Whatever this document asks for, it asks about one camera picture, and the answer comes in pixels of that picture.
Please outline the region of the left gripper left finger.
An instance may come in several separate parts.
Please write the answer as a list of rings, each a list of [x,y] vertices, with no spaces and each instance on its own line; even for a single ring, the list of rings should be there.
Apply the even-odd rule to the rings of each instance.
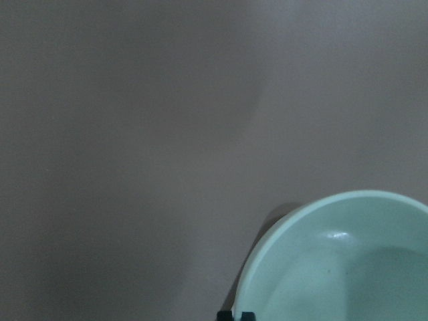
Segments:
[[[218,311],[217,321],[233,321],[233,312],[231,310]]]

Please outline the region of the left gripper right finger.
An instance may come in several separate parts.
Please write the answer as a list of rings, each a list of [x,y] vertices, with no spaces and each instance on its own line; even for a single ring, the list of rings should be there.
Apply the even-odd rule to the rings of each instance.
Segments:
[[[242,312],[241,321],[255,321],[254,312]]]

